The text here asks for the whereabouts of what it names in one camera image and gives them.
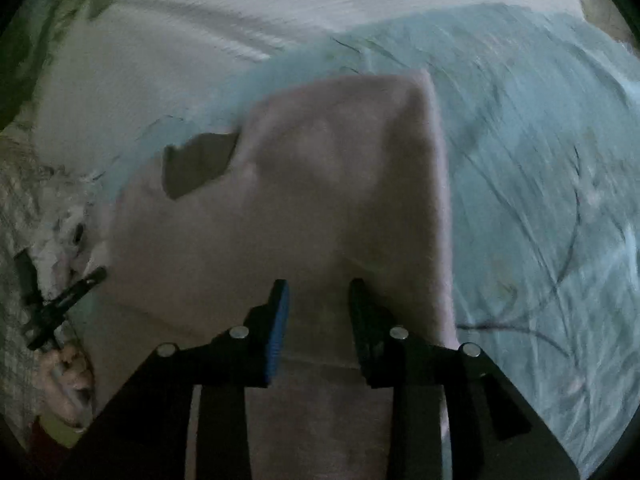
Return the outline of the person's left hand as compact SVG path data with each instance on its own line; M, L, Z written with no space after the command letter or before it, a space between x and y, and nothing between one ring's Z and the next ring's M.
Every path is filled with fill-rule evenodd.
M85 353L74 344L40 352L38 384L44 405L66 425L86 428L93 420L92 369Z

